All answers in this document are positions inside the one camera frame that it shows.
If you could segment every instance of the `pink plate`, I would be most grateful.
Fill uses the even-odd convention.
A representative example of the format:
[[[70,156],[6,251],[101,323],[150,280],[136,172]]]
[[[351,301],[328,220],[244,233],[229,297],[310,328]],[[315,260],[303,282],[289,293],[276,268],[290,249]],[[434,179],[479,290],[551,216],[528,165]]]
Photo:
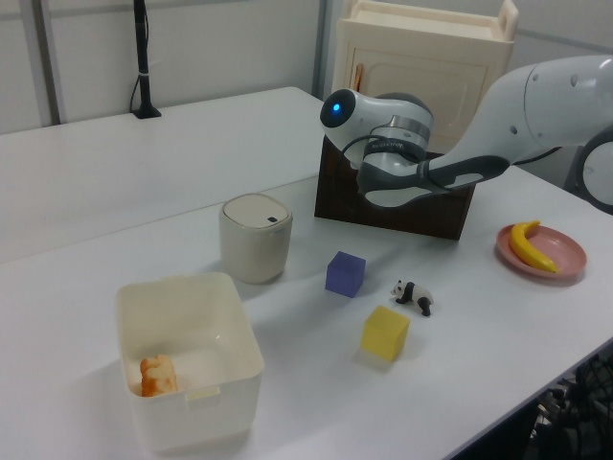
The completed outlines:
[[[500,232],[496,238],[496,245],[500,254],[513,266],[526,273],[543,278],[570,278],[578,275],[587,264],[587,256],[579,244],[567,237],[563,233],[549,227],[539,225],[528,235],[530,243],[543,254],[554,261],[557,266],[557,273],[539,270],[519,259],[509,243],[512,225],[508,225]]]

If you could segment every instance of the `toy panda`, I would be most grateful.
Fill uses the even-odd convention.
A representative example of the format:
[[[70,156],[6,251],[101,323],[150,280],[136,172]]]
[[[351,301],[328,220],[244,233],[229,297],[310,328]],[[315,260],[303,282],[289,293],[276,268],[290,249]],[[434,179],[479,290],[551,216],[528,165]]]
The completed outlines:
[[[430,316],[430,305],[434,303],[434,299],[427,289],[415,283],[402,283],[398,280],[392,289],[392,294],[396,296],[397,303],[406,304],[413,301],[420,306],[423,316]]]

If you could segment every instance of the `yellow sponge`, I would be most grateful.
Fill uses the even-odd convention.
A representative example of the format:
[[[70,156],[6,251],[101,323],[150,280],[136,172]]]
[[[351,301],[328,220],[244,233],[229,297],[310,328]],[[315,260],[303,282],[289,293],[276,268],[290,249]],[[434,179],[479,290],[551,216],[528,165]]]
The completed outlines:
[[[411,320],[379,305],[364,322],[360,347],[393,361],[404,346]]]

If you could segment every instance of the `black stand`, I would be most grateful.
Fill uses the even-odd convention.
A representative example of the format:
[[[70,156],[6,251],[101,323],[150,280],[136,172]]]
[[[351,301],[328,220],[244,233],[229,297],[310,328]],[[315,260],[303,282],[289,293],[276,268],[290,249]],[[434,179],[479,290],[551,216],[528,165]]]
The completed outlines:
[[[139,120],[161,117],[160,111],[151,103],[149,90],[149,64],[147,56],[148,25],[145,0],[134,0],[134,23],[136,25],[136,51],[138,53],[138,81],[141,86],[141,106],[132,113]]]

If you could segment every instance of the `banana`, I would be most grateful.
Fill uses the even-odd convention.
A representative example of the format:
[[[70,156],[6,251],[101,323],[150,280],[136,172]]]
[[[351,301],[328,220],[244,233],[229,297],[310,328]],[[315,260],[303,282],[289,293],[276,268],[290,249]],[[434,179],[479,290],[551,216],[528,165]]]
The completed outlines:
[[[509,237],[511,249],[525,264],[540,270],[557,273],[554,261],[532,246],[527,238],[527,234],[538,225],[540,225],[539,220],[516,223],[512,227]]]

